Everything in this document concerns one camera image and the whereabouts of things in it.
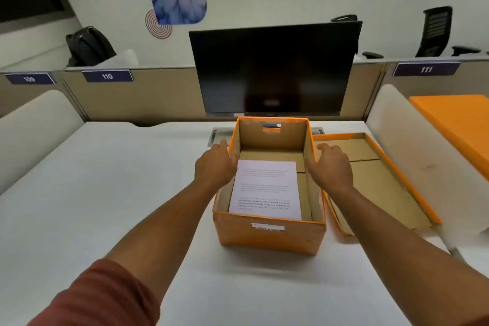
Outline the person's right hand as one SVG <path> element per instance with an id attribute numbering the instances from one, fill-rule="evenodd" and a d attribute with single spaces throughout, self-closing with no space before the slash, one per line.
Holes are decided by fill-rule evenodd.
<path id="1" fill-rule="evenodd" d="M 315 183 L 333 198 L 352 193 L 354 184 L 348 156 L 337 145 L 322 143 L 317 148 L 321 151 L 316 161 L 320 165 L 320 181 Z"/>

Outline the person's left hand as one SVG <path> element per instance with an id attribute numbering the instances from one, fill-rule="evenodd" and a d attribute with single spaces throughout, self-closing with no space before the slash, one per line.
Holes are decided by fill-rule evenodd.
<path id="1" fill-rule="evenodd" d="M 229 150 L 226 141 L 222 140 L 220 144 L 213 144 L 196 161 L 194 182 L 216 193 L 232 180 L 232 178 L 227 178 L 226 175 L 228 162 Z"/>

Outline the orange cardboard storage box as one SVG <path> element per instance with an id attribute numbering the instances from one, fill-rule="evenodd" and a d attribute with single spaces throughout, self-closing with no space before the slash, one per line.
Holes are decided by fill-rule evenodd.
<path id="1" fill-rule="evenodd" d="M 224 246 L 316 255 L 327 231 L 327 194 L 313 181 L 307 159 L 317 161 L 311 125 L 305 118 L 239 117 L 229 144 L 239 160 L 296 162 L 301 220 L 229 213 L 235 181 L 222 187 L 213 203 L 213 220 Z"/>

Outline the person's right forearm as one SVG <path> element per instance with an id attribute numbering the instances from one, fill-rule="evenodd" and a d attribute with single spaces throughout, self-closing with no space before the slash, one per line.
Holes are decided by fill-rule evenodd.
<path id="1" fill-rule="evenodd" d="M 489 326 L 489 278 L 434 246 L 348 184 L 323 184 L 413 326 Z"/>

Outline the person's left forearm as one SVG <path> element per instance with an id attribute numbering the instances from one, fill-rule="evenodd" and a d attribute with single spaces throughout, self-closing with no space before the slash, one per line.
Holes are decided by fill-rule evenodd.
<path id="1" fill-rule="evenodd" d="M 105 258 L 126 269 L 162 304 L 205 209 L 225 184 L 195 179 L 134 226 Z"/>

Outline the white printed paper sheet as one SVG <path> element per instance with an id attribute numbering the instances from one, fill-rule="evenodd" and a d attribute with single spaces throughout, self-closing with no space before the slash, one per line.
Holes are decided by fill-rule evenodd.
<path id="1" fill-rule="evenodd" d="M 296 162 L 239 160 L 228 211 L 301 220 Z"/>

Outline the orange cardboard box lid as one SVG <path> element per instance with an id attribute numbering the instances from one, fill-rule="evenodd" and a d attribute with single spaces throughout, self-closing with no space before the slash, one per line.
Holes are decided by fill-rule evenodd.
<path id="1" fill-rule="evenodd" d="M 372 203 L 411 230 L 426 230 L 442 224 L 441 219 L 367 133 L 313 136 L 316 156 L 319 146 L 337 145 L 352 168 L 354 187 Z"/>

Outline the beige partition panel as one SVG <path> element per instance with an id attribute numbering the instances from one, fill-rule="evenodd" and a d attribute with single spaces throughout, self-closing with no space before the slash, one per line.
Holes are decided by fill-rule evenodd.
<path id="1" fill-rule="evenodd" d="M 435 57 L 414 59 L 374 59 L 382 66 L 381 74 L 366 108 L 364 120 L 370 114 L 378 92 L 383 85 L 392 84 L 405 98 L 411 96 L 436 96 L 458 94 L 483 94 L 489 98 L 489 55 Z M 406 65 L 414 64 L 418 71 L 422 67 L 434 67 L 438 75 L 419 74 L 399 76 L 398 65 L 405 73 Z"/>
<path id="2" fill-rule="evenodd" d="M 355 63 L 338 115 L 278 114 L 278 117 L 363 120 L 385 76 L 385 63 Z M 245 113 L 205 112 L 195 68 L 132 69 L 133 82 L 89 83 L 81 71 L 61 71 L 62 82 L 89 121 L 157 125 L 170 121 L 226 121 Z"/>
<path id="3" fill-rule="evenodd" d="M 26 73 L 26 72 L 46 72 L 49 73 L 55 80 L 54 85 L 13 85 L 4 76 L 5 73 Z M 0 71 L 0 118 L 8 115 L 24 104 L 39 97 L 41 94 L 49 90 L 57 90 L 63 93 L 69 102 L 76 109 L 83 120 L 88 120 L 89 117 L 82 109 L 79 101 L 70 90 L 68 84 L 64 80 L 65 70 L 56 71 L 20 71 L 20 72 L 2 72 Z"/>

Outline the black computer monitor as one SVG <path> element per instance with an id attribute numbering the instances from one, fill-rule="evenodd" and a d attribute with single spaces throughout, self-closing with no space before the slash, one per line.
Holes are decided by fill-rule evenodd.
<path id="1" fill-rule="evenodd" d="M 339 115 L 362 25 L 190 31 L 206 114 Z"/>

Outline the blue desk number label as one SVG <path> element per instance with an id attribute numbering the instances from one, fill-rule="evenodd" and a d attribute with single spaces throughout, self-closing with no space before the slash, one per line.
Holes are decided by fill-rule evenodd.
<path id="1" fill-rule="evenodd" d="M 460 67 L 460 61 L 408 62 L 398 63 L 393 77 L 408 76 L 453 76 Z"/>
<path id="2" fill-rule="evenodd" d="M 131 71 L 127 69 L 82 70 L 88 83 L 134 82 Z"/>
<path id="3" fill-rule="evenodd" d="M 13 85 L 54 85 L 55 80 L 46 72 L 5 73 L 4 76 Z"/>

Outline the orange flat box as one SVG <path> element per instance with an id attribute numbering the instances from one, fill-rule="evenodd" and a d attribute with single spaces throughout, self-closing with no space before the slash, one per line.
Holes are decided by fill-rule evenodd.
<path id="1" fill-rule="evenodd" d="M 489 98 L 412 96 L 409 102 L 489 181 Z"/>

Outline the black mesh office chair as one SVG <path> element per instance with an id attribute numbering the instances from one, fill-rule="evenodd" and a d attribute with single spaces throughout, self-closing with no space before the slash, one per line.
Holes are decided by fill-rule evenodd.
<path id="1" fill-rule="evenodd" d="M 415 57 L 440 57 L 449 43 L 453 8 L 430 8 L 424 14 L 423 35 Z"/>

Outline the black backpack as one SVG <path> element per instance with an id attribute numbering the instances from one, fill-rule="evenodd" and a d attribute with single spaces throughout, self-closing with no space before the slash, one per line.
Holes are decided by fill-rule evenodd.
<path id="1" fill-rule="evenodd" d="M 65 40 L 71 53 L 68 67 L 94 67 L 116 56 L 109 40 L 93 26 L 67 34 Z"/>

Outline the red sleeve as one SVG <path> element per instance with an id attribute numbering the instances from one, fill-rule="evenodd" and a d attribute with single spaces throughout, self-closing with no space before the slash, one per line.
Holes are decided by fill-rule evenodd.
<path id="1" fill-rule="evenodd" d="M 150 289 L 128 270 L 100 259 L 27 326 L 156 326 L 160 307 Z"/>

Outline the brown spiral wall decal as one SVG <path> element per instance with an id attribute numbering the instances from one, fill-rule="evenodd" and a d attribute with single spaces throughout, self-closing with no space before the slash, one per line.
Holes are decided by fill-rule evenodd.
<path id="1" fill-rule="evenodd" d="M 172 25 L 164 24 L 161 25 L 157 19 L 155 11 L 153 9 L 149 10 L 145 16 L 145 25 L 148 32 L 155 38 L 163 40 L 170 37 L 172 33 Z"/>

